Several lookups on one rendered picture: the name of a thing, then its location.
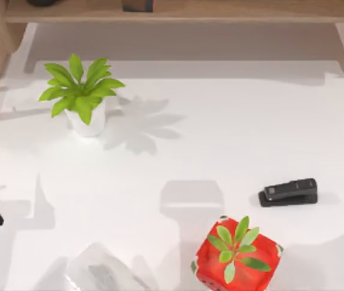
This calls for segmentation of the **green plant in white pot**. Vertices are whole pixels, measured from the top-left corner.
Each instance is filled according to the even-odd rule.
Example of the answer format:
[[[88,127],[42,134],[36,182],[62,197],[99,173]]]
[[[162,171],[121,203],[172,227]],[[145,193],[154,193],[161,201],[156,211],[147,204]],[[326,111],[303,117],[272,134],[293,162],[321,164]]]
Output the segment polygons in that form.
[[[65,113],[72,129],[83,137],[102,133],[106,122],[105,99],[116,96],[125,84],[112,77],[108,58],[98,58],[85,69],[80,57],[71,54],[68,68],[54,62],[44,64],[51,75],[39,101],[52,101],[52,118]]]

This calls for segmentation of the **black stapler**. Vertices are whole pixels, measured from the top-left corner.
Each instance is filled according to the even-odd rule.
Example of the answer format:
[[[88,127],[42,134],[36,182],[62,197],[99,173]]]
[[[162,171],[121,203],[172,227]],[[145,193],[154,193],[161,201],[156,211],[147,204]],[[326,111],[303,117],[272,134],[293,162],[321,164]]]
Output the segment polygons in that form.
[[[266,186],[258,193],[258,198],[262,207],[316,204],[317,182],[314,178],[306,178]]]

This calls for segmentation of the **green plant in red pot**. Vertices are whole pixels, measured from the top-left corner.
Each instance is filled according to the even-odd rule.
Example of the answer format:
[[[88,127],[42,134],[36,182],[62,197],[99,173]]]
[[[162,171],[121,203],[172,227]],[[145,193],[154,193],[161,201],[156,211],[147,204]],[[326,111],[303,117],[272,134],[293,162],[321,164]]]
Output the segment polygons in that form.
[[[283,247],[250,227],[222,215],[191,262],[191,271],[211,291],[267,291]]]

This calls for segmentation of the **wooden open shelf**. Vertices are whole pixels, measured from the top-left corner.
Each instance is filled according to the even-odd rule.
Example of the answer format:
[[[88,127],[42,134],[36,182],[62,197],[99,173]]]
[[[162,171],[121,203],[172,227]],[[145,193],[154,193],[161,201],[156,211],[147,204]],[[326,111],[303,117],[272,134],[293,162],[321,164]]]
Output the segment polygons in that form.
[[[127,12],[142,0],[0,0],[0,44],[21,45],[29,24],[48,30],[42,51],[52,59],[71,52],[83,60],[289,60],[284,38],[303,55],[326,50],[322,33],[344,24],[344,0],[153,0],[152,12]]]

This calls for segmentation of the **clear plastic box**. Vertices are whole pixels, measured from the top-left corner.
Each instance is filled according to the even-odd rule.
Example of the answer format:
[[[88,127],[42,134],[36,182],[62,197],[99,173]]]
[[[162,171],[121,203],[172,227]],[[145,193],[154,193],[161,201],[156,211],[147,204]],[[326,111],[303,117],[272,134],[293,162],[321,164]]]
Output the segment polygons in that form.
[[[64,278],[68,291],[151,291],[101,243],[90,244],[68,264]]]

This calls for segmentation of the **dark brown box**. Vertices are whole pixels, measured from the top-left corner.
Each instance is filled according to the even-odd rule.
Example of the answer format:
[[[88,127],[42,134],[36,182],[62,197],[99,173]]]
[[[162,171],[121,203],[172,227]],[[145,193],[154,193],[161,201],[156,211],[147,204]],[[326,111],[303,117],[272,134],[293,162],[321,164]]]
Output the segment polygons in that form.
[[[152,12],[153,0],[121,0],[125,12]]]

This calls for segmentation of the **black round object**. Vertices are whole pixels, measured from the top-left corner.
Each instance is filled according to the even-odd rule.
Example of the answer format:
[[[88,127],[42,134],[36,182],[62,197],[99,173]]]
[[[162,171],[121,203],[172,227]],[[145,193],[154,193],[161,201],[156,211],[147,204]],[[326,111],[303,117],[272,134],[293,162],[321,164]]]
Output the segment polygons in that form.
[[[55,5],[60,0],[27,0],[27,3],[34,7],[49,7]]]

